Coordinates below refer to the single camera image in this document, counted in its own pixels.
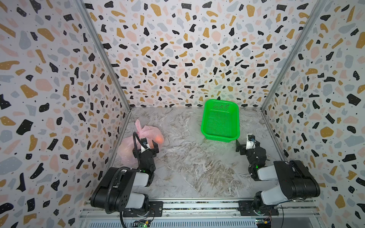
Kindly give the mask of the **pink plastic bag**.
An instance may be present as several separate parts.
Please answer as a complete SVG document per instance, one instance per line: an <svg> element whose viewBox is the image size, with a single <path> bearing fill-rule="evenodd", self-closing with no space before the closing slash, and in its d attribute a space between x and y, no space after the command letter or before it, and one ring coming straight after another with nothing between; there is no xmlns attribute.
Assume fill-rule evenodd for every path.
<svg viewBox="0 0 365 228"><path fill-rule="evenodd" d="M136 133L141 140L142 138L146 138L148 141L149 146L153 149L153 141L156 142L155 138L160 135L163 137L161 131L157 127L145 125L144 127L141 126L139 119L135 122ZM141 144L137 140L134 140L133 136L129 136L124 138L121 141L121 144L117 151L117 158L120 160L121 164L128 167L136 166L137 159L133 155L133 149L135 148L135 144L137 149L141 149Z"/></svg>

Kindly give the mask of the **orange tangerine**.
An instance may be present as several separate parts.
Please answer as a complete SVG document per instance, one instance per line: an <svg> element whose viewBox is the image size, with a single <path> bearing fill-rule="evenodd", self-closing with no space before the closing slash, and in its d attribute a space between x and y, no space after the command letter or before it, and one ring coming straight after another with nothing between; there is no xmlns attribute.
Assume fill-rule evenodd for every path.
<svg viewBox="0 0 365 228"><path fill-rule="evenodd" d="M164 138L160 135L158 135L156 138L155 138L156 142L158 144L163 144L164 143Z"/></svg>

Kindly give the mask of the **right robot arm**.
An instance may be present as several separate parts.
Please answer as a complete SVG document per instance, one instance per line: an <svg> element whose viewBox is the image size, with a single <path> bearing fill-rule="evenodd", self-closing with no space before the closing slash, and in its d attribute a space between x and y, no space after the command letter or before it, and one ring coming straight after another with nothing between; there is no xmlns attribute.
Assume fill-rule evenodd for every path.
<svg viewBox="0 0 365 228"><path fill-rule="evenodd" d="M319 184L301 161L274 161L267 166L266 150L254 135L248 135L245 144L236 140L236 152L246 156L249 162L248 172L254 181L278 181L275 187L257 192L246 209L253 210L258 215L267 215L281 203L320 195Z"/></svg>

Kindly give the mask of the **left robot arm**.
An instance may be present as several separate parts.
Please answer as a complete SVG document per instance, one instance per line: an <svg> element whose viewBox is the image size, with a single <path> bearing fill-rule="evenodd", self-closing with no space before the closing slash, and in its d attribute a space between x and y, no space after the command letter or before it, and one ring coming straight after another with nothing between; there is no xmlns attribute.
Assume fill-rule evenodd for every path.
<svg viewBox="0 0 365 228"><path fill-rule="evenodd" d="M91 196L90 204L103 209L107 214L129 211L137 216L149 213L149 197L133 192L134 187L148 187L155 177L155 157L159 153L158 144L153 147L144 142L141 149L134 149L139 162L137 169L111 167Z"/></svg>

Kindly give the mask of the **green plastic basket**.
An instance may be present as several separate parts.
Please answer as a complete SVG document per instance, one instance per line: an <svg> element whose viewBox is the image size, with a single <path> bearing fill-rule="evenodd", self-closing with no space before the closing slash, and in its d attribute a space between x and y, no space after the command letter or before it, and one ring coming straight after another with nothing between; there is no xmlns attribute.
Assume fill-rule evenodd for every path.
<svg viewBox="0 0 365 228"><path fill-rule="evenodd" d="M207 140L229 143L240 136L240 113L236 103L210 99L204 104L201 132Z"/></svg>

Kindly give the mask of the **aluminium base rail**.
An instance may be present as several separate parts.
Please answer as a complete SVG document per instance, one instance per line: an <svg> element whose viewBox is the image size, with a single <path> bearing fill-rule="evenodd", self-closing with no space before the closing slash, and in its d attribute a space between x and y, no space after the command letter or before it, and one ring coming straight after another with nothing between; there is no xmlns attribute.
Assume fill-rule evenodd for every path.
<svg viewBox="0 0 365 228"><path fill-rule="evenodd" d="M267 215L249 211L249 198L152 198L149 215L106 214L88 202L82 228L324 228L310 199L282 203Z"/></svg>

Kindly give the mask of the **left corner aluminium post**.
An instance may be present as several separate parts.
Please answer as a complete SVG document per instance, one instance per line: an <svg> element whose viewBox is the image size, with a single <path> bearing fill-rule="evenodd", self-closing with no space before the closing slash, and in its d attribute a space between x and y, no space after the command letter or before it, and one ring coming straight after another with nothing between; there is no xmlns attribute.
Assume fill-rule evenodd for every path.
<svg viewBox="0 0 365 228"><path fill-rule="evenodd" d="M123 107L124 107L125 111L127 113L130 113L131 112L131 107L130 107L129 103L127 102L127 99L124 95L124 92L123 92L123 89L120 85L120 82L119 82L119 80L116 76L115 71L112 68L112 64L110 63L110 60L109 60L109 58L108 58L108 56L105 52L103 44L102 44L102 42L100 41L100 39L98 37L97 31L96 31L96 29L93 25L93 22L92 22L89 14L86 10L84 2L82 0L75 0L74 2L75 2L77 10L80 13L80 16L81 16L82 20L85 23L85 27L88 30L91 39L93 40L95 48L96 48L97 52L99 53L100 58L103 61L104 66L107 69L107 71L108 71L108 73L109 73L109 75L112 79L112 82L114 83L114 85L116 87L116 91L118 92L118 94L121 98L121 102L123 104Z"/></svg>

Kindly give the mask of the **corner aluminium post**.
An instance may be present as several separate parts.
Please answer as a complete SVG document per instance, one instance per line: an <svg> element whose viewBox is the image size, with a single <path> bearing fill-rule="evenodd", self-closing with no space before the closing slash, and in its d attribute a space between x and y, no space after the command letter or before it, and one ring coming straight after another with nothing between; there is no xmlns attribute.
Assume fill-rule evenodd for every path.
<svg viewBox="0 0 365 228"><path fill-rule="evenodd" d="M108 58L108 56L105 52L103 44L102 44L102 42L100 41L100 39L98 37L97 31L96 31L96 29L93 25L93 22L92 22L89 14L86 10L84 2L82 0L75 0L74 2L75 2L77 10L80 13L80 16L81 16L82 20L85 23L85 27L88 30L91 39L93 40L95 48L96 48L97 52L99 53L100 58L103 61L104 66L107 69L107 71L108 71L108 73L109 73L109 75L112 79L112 82L114 83L114 85L116 87L116 91L118 92L118 94L121 98L121 102L123 104L123 107L124 107L125 111L127 113L130 113L131 112L131 107L130 107L129 103L127 102L127 99L124 95L124 92L123 92L123 89L120 85L120 82L119 82L119 80L116 76L115 71L112 68L112 64L110 63L110 60L109 60L109 58Z"/></svg>
<svg viewBox="0 0 365 228"><path fill-rule="evenodd" d="M279 87L280 82L283 80L284 76L286 75L289 67L291 66L291 63L297 56L298 52L301 50L301 46L303 45L304 41L306 40L306 37L308 33L311 31L313 25L315 24L317 18L319 17L322 8L324 8L327 1L325 0L318 0L316 1L314 8L311 11L311 14L309 16L309 19L307 20L302 32L300 33L297 41L295 42L293 49L291 50L290 54L288 55L287 59L284 62L283 67L281 68L279 75L275 79L274 83L272 84L272 87L265 98L263 105L261 106L260 110L262 113L264 113L264 110L268 107L269 102L271 98L275 94L275 90Z"/></svg>

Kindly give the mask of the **right corner aluminium post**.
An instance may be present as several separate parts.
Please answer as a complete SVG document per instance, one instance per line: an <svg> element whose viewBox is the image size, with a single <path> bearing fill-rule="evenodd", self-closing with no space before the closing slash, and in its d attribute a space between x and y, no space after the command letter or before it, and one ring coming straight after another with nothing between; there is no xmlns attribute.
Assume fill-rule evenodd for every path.
<svg viewBox="0 0 365 228"><path fill-rule="evenodd" d="M271 98L275 94L275 90L279 87L280 82L283 80L284 76L286 75L289 67L291 66L291 63L297 56L298 52L301 50L301 46L303 45L304 41L306 40L306 37L308 33L311 31L313 25L315 24L317 18L319 17L322 8L324 8L327 1L325 0L318 0L316 1L314 8L311 11L311 14L309 16L309 19L307 20L302 32L300 33L297 41L295 42L293 49L291 50L290 54L288 55L287 59L284 62L283 67L281 68L279 75L275 79L274 83L272 84L272 87L265 98L263 105L261 106L260 110L262 113L264 113L264 110L268 107L269 102Z"/></svg>

